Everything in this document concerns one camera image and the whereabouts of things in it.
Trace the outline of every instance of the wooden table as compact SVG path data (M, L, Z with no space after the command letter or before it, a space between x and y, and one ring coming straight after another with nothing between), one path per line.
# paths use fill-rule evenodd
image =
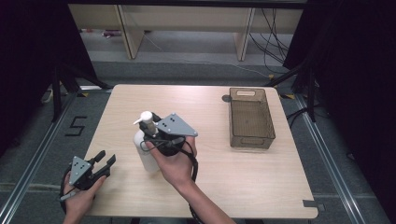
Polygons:
M140 113L162 118L176 112L194 128L198 186L230 217L315 218L315 207L303 166L277 92L265 88L276 131L271 147L261 153L230 147L229 105L222 101L230 87L118 85L107 102L86 159L100 150L116 154L111 176L98 191L90 215L112 217L191 217L188 204L161 172L150 174L134 146Z

